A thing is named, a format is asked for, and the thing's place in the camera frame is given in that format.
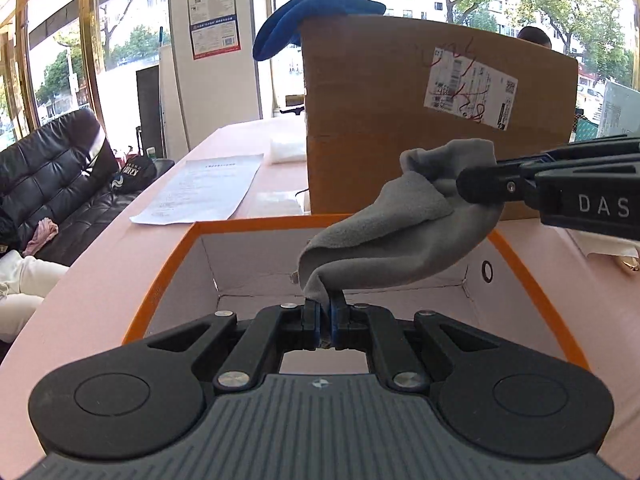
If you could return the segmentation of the person on sofa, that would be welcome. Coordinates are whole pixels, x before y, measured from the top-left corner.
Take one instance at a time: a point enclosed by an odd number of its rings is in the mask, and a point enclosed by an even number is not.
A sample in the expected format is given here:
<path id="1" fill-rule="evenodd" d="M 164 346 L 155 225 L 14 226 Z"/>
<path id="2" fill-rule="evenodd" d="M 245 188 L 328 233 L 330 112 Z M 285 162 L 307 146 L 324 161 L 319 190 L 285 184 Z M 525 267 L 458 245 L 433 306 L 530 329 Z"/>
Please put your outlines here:
<path id="1" fill-rule="evenodd" d="M 15 221 L 1 209 L 1 341 L 5 344 L 12 344 L 68 270 L 35 257 L 57 235 L 58 226 L 44 218 L 24 244 Z"/>

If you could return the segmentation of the large brown cardboard box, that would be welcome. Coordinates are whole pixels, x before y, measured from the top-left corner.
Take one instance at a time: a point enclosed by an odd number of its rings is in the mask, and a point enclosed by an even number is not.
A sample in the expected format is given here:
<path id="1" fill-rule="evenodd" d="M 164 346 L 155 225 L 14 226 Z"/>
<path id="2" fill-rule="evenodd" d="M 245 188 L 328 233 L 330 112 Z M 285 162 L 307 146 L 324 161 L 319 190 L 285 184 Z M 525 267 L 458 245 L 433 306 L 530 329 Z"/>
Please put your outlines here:
<path id="1" fill-rule="evenodd" d="M 307 172 L 314 214 L 367 207 L 410 148 L 485 139 L 500 159 L 570 137 L 574 58 L 484 30 L 415 18 L 303 22 Z"/>

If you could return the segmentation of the white cloth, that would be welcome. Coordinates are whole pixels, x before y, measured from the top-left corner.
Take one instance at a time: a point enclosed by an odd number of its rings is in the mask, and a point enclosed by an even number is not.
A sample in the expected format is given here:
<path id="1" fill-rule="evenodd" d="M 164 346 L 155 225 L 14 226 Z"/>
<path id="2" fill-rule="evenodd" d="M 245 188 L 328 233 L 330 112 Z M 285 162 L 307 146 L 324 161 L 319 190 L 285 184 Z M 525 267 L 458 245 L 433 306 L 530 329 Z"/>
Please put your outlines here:
<path id="1" fill-rule="evenodd" d="M 639 258 L 638 240 L 624 240 L 619 237 L 575 230 L 567 230 L 567 233 L 585 256 L 596 254 Z"/>

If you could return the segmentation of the light blue cardboard box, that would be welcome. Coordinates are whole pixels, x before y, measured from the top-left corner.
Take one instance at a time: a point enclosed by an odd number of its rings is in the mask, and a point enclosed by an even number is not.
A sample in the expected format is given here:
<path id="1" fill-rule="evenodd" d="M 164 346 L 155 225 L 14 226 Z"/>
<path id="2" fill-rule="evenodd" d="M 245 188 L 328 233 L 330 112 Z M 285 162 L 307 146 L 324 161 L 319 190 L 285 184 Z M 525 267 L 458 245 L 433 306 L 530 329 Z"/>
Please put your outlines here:
<path id="1" fill-rule="evenodd" d="M 598 138 L 638 136 L 640 129 L 640 92 L 614 81 L 605 84 Z"/>

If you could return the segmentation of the blue cloth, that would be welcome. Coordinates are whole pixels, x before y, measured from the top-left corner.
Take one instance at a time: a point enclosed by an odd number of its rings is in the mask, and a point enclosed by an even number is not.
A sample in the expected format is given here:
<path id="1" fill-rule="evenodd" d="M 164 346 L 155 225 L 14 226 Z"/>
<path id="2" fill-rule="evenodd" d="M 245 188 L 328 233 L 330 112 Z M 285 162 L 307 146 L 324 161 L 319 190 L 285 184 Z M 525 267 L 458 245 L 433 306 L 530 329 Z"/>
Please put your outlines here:
<path id="1" fill-rule="evenodd" d="M 339 15 L 384 15 L 386 5 L 374 0 L 290 0 L 277 8 L 258 30 L 253 58 L 267 61 L 289 44 L 299 47 L 299 26 L 307 18 Z"/>

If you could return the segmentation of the woman in plaid jacket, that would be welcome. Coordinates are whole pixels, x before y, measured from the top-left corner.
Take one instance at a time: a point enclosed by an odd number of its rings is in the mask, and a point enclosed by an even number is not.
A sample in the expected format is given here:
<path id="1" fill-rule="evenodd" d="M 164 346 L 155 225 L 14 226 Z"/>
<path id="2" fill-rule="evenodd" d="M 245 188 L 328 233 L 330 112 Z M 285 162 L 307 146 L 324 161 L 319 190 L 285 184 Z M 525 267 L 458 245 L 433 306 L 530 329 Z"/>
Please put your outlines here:
<path id="1" fill-rule="evenodd" d="M 542 29 L 535 26 L 524 26 L 518 32 L 516 38 L 531 42 L 532 44 L 538 44 L 538 46 L 546 49 L 552 48 L 552 42 L 549 36 Z"/>

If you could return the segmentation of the grey cloth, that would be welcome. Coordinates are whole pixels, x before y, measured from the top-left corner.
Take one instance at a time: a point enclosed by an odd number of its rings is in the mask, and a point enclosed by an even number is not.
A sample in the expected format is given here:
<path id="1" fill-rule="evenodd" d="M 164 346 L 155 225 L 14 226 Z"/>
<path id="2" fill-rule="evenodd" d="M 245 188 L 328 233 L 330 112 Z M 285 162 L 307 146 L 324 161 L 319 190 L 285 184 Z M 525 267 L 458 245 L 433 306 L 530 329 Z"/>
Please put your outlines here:
<path id="1" fill-rule="evenodd" d="M 299 286 L 322 307 L 331 292 L 318 265 L 333 258 L 381 258 L 392 278 L 415 282 L 450 268 L 495 229 L 503 204 L 466 202 L 456 179 L 465 168 L 494 166 L 488 140 L 452 140 L 440 148 L 400 154 L 401 176 L 383 185 L 373 204 L 317 234 L 298 259 Z"/>

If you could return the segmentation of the black leather sofa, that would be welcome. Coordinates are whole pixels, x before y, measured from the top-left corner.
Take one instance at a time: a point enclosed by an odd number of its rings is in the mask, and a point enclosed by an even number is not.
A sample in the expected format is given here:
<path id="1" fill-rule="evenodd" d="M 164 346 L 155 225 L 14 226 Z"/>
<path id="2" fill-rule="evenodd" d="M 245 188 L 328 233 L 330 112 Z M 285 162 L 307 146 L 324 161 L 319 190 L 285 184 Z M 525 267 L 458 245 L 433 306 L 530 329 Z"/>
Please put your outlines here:
<path id="1" fill-rule="evenodd" d="M 116 193 L 118 162 L 88 108 L 60 116 L 1 151 L 1 201 L 24 244 L 43 218 L 58 226 L 36 253 L 71 266 L 139 195 Z"/>

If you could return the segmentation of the gold oval case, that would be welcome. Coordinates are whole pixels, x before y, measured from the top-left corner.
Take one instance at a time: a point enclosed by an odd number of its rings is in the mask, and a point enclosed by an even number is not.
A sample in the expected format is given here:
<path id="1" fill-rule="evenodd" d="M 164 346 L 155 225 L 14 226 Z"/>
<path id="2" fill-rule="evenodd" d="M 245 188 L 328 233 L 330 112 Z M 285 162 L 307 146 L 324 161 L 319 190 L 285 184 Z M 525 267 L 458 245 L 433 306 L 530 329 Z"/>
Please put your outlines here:
<path id="1" fill-rule="evenodd" d="M 617 263 L 628 274 L 634 275 L 640 273 L 640 261 L 638 257 L 619 256 Z"/>

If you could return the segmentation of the black bag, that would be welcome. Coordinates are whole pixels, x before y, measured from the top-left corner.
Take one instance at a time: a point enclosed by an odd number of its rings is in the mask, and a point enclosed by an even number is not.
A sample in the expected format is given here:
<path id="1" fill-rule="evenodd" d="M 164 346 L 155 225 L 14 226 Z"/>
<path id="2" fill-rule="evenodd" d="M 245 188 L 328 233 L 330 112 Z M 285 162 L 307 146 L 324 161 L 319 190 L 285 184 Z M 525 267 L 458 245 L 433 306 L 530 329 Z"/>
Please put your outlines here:
<path id="1" fill-rule="evenodd" d="M 116 194 L 137 193 L 145 190 L 157 177 L 157 168 L 148 156 L 137 155 L 126 161 L 110 183 Z"/>

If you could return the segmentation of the white paper document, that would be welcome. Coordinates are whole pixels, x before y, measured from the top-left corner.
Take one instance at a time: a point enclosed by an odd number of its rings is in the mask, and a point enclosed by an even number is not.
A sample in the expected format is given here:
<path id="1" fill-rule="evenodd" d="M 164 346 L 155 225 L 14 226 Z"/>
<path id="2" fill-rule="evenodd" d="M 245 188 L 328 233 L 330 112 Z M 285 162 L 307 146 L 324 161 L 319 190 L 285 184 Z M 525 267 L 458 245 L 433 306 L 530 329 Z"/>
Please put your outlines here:
<path id="1" fill-rule="evenodd" d="M 262 155 L 188 160 L 140 214 L 142 226 L 228 220 L 254 181 Z"/>

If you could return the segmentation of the wall poster notice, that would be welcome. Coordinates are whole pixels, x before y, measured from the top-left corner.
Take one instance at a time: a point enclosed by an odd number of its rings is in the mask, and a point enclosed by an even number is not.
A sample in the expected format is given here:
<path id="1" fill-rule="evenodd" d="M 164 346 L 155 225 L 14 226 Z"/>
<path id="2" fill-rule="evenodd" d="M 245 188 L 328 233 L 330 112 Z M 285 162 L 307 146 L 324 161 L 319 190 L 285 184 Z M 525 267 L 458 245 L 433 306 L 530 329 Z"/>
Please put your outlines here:
<path id="1" fill-rule="evenodd" d="M 241 50 L 235 0 L 188 0 L 194 60 Z"/>

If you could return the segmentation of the orange shoe box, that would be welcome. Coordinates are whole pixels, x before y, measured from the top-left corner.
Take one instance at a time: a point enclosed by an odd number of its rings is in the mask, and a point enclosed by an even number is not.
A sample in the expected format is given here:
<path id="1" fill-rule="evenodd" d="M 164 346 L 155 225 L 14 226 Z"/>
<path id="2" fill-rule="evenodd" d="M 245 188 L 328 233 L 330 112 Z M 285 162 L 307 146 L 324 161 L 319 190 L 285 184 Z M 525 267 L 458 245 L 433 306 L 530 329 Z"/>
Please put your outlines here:
<path id="1" fill-rule="evenodd" d="M 224 221 L 196 222 L 186 231 L 175 250 L 170 254 L 146 292 L 137 313 L 134 315 L 122 342 L 139 340 L 151 323 L 162 296 L 176 274 L 178 267 L 186 258 L 196 240 L 204 235 L 226 233 L 267 232 L 272 235 L 279 232 L 293 232 L 309 229 L 329 229 L 334 224 L 346 221 L 346 214 L 318 214 L 318 216 L 272 217 L 239 219 Z M 577 340 L 562 319 L 547 294 L 530 273 L 529 268 L 516 254 L 513 247 L 498 230 L 487 235 L 488 242 L 494 245 L 511 273 L 518 279 L 527 292 L 530 301 L 555 336 L 567 361 L 589 370 L 590 366 Z M 325 288 L 339 289 L 381 289 L 394 285 L 413 283 L 414 278 L 392 278 L 390 265 L 382 263 L 381 258 L 333 258 L 320 263 L 318 271 L 322 274 Z"/>

